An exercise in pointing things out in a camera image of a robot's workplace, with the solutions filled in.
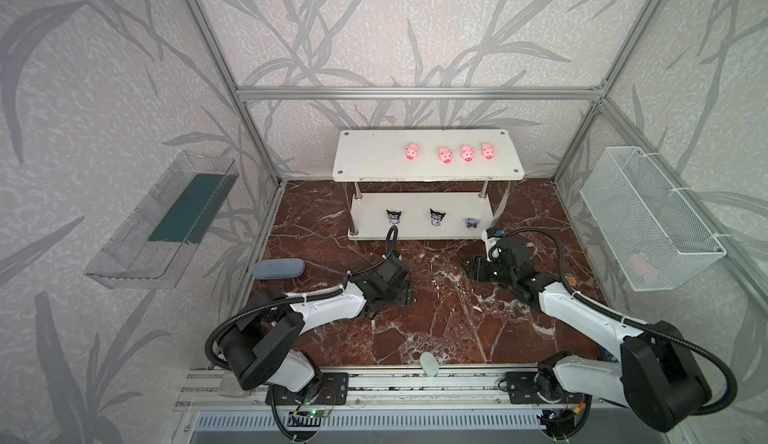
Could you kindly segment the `pink pig toy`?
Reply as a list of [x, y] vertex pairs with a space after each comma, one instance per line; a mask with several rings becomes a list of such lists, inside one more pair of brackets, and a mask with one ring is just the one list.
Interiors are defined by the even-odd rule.
[[419, 146], [417, 143], [410, 143], [405, 148], [405, 155], [408, 160], [416, 160], [419, 156]]
[[464, 146], [462, 146], [461, 158], [465, 162], [472, 162], [474, 158], [474, 154], [475, 154], [475, 150], [470, 145], [465, 144]]
[[444, 164], [450, 164], [453, 160], [453, 152], [446, 146], [441, 146], [438, 150], [439, 160]]
[[487, 160], [493, 159], [495, 156], [495, 152], [496, 152], [496, 148], [491, 143], [485, 142], [484, 144], [482, 144], [481, 153], [485, 159]]

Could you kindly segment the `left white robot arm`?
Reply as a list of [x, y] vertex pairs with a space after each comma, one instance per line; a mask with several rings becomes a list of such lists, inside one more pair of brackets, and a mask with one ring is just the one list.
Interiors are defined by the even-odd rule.
[[347, 273], [337, 286], [305, 293], [268, 288], [209, 334], [205, 355], [231, 371], [244, 390], [268, 384], [313, 394], [322, 373], [294, 349], [299, 337], [336, 321], [373, 318], [388, 305], [405, 307], [411, 292], [410, 270], [395, 252], [375, 266]]

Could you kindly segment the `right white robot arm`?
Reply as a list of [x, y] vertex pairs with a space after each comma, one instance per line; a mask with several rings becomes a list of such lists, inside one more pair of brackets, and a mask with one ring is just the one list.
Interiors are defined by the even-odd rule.
[[518, 301], [574, 328], [601, 346], [609, 360], [563, 351], [537, 365], [541, 399], [563, 401], [572, 394], [597, 397], [630, 409], [650, 428], [667, 432], [692, 415], [718, 412], [728, 400], [714, 400], [697, 360], [716, 358], [685, 340], [666, 321], [649, 324], [589, 298], [563, 273], [538, 271], [517, 236], [485, 234], [483, 255], [461, 261], [466, 276], [510, 291]]

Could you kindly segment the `dark cartoon figure toy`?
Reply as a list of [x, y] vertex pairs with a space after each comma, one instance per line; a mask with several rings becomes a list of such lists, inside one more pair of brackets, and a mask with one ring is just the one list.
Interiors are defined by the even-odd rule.
[[443, 220], [445, 219], [446, 212], [438, 211], [435, 209], [430, 208], [430, 223], [432, 226], [439, 227], [442, 226]]
[[400, 224], [402, 218], [402, 212], [400, 210], [386, 209], [386, 215], [391, 225], [398, 226]]

